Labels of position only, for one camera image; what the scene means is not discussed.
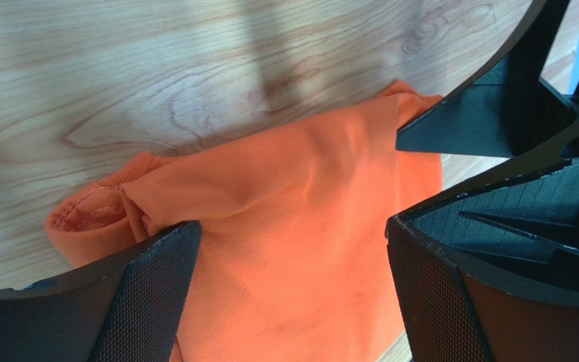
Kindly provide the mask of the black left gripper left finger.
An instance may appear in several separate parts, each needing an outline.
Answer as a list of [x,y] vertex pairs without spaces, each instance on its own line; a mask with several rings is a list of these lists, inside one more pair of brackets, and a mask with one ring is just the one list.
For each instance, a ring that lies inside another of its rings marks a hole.
[[0,361],[166,361],[201,243],[184,222],[96,262],[0,290]]

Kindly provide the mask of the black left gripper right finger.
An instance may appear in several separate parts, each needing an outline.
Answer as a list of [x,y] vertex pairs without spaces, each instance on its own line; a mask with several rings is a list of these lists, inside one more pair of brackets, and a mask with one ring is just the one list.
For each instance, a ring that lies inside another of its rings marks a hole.
[[396,217],[386,235],[416,361],[579,361],[579,292],[516,275]]

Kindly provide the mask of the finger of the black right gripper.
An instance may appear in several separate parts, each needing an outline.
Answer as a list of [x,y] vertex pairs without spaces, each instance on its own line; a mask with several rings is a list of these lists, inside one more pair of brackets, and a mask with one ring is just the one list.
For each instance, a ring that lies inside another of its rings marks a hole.
[[400,296],[459,272],[513,295],[579,294],[579,121],[388,221]]
[[533,1],[486,64],[398,131],[397,150],[512,158],[571,125],[575,104],[541,77],[568,4]]

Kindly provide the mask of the orange t-shirt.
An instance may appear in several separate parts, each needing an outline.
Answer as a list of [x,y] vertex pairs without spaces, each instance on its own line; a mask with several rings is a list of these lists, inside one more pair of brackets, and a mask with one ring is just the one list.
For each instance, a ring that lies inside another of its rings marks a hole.
[[197,220],[173,361],[376,361],[403,332],[385,224],[440,192],[397,131],[440,101],[400,81],[365,103],[194,155],[142,153],[45,230],[76,267]]

